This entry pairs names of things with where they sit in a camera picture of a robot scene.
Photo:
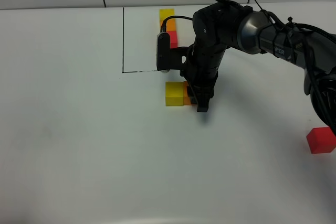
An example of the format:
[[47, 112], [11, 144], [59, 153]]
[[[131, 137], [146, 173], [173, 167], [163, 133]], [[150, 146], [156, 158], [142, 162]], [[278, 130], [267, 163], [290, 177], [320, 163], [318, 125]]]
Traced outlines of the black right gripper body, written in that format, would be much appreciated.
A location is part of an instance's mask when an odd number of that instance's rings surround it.
[[191, 81], [193, 87], [209, 87], [210, 95], [214, 95], [214, 85], [225, 50], [226, 45], [223, 43], [207, 46], [195, 39], [187, 50], [187, 61], [180, 75]]

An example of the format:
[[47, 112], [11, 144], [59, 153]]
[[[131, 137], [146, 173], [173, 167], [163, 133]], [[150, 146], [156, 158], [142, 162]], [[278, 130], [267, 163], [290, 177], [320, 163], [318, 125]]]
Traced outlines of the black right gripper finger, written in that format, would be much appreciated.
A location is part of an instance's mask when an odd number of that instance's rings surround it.
[[186, 94], [187, 94], [186, 104], [187, 105], [197, 105], [197, 101], [189, 85], [186, 86]]
[[209, 108], [209, 101], [213, 97], [213, 90], [210, 91], [197, 91], [197, 112], [206, 113]]

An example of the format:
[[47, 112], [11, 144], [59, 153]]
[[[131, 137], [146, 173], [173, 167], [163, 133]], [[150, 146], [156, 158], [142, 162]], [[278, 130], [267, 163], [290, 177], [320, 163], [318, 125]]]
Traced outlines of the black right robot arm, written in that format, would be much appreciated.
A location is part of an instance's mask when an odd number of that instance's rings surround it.
[[195, 41], [181, 71], [198, 112], [207, 112], [224, 52], [234, 48], [250, 55], [269, 53], [303, 69], [305, 94], [318, 117], [334, 130], [335, 35], [291, 18], [284, 23], [265, 9], [214, 1], [193, 15]]

